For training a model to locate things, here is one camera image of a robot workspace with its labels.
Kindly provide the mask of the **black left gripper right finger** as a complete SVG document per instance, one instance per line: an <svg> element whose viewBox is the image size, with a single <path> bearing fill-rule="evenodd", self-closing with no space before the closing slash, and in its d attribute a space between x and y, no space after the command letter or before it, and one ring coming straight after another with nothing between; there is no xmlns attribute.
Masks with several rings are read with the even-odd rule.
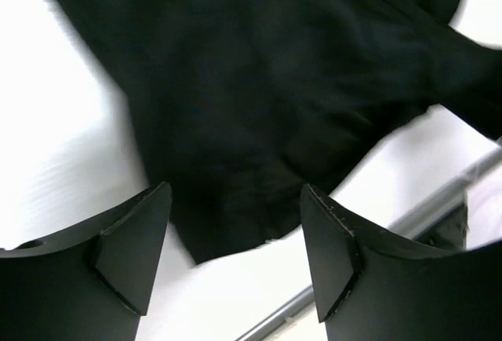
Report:
<svg viewBox="0 0 502 341"><path fill-rule="evenodd" d="M466 252L409 240L306 186L301 222L318 319L332 341L501 337L501 244Z"/></svg>

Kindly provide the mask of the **black pleated skirt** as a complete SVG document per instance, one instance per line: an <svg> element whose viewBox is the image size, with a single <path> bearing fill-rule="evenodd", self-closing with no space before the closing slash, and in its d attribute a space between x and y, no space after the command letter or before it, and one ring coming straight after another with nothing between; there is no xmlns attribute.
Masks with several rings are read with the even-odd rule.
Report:
<svg viewBox="0 0 502 341"><path fill-rule="evenodd" d="M56 0L125 93L149 183L196 264L300 225L386 135L440 104L501 134L501 51L460 0Z"/></svg>

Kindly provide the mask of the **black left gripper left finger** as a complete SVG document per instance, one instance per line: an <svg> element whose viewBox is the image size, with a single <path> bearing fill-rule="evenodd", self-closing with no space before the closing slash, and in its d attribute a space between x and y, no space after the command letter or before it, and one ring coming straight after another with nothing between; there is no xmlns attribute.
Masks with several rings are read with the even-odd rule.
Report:
<svg viewBox="0 0 502 341"><path fill-rule="evenodd" d="M146 315L171 187L1 252L1 338L128 341Z"/></svg>

